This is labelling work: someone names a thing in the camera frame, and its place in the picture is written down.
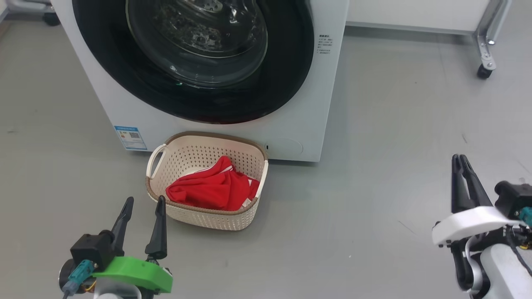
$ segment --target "blue label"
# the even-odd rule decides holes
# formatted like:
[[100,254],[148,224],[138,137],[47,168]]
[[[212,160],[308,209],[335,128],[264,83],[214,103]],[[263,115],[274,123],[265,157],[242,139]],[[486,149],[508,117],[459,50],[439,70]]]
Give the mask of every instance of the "blue label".
[[114,128],[127,150],[147,150],[146,144],[144,143],[144,140],[142,140],[138,128],[119,126],[114,126]]

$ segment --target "metal leg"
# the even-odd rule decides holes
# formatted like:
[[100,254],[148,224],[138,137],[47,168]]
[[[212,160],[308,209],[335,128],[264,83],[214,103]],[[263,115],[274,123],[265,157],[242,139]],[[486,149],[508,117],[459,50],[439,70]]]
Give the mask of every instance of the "metal leg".
[[497,68],[495,60],[489,51],[489,46],[495,45],[511,4],[512,0],[490,0],[477,31],[475,31],[477,48],[482,61],[482,65],[480,65],[477,72],[480,78],[489,78]]
[[11,11],[27,13],[53,13],[54,8],[50,1],[44,0],[7,0],[7,7]]

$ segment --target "beige basket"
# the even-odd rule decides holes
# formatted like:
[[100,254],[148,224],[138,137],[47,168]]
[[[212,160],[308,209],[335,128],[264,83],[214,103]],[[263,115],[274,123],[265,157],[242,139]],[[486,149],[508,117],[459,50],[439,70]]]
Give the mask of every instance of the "beige basket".
[[[153,174],[155,157],[162,152]],[[228,156],[236,170],[258,180],[257,195],[247,207],[238,211],[218,211],[175,203],[167,199],[167,215],[192,225],[241,230],[250,225],[259,205],[268,172],[268,158],[261,146],[249,140],[203,132],[177,134],[159,146],[149,158],[146,169],[148,195],[157,202],[166,197],[166,188],[179,177],[207,168],[221,156]]]

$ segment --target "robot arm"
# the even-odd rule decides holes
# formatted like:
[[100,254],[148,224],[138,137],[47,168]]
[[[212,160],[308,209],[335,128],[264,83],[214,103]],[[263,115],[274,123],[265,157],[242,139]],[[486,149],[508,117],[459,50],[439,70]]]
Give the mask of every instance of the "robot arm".
[[467,157],[454,155],[453,214],[433,227],[433,242],[451,250],[458,284],[471,298],[530,298],[532,271],[516,244],[532,242],[532,187],[500,182],[495,191],[493,206]]
[[70,248],[72,258],[59,274],[63,298],[89,292],[94,293],[94,299],[152,299],[154,295],[171,292],[172,274],[158,262],[168,252],[165,198],[159,197],[155,209],[157,218],[146,245],[145,261],[124,256],[122,249],[133,203],[133,197],[126,200],[112,231],[84,234]]

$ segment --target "washing machine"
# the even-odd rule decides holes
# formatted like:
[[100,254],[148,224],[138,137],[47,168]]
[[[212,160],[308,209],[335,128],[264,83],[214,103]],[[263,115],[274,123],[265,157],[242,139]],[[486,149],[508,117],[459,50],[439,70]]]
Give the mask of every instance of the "washing machine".
[[53,0],[127,150],[183,131],[320,160],[349,0]]

